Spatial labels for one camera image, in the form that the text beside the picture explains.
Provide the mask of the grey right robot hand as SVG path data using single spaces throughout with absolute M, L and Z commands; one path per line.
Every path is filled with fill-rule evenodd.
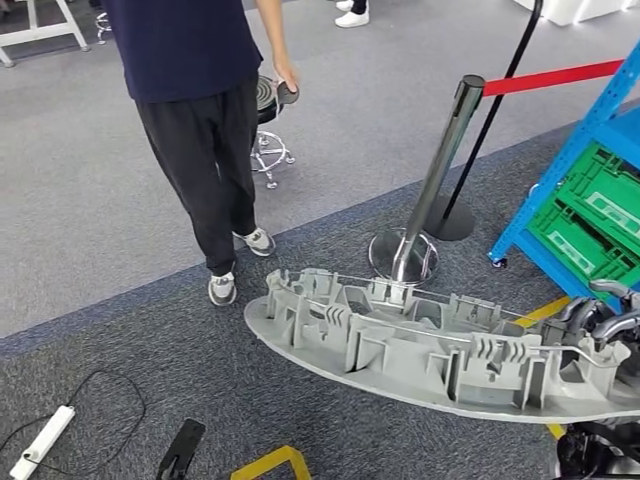
M 610 293 L 617 298 L 621 311 L 617 313 L 595 297 L 574 298 L 556 318 L 565 327 L 565 332 L 588 332 L 598 347 L 602 347 L 620 333 L 639 328 L 638 291 L 608 279 L 590 280 L 589 286 L 595 292 Z

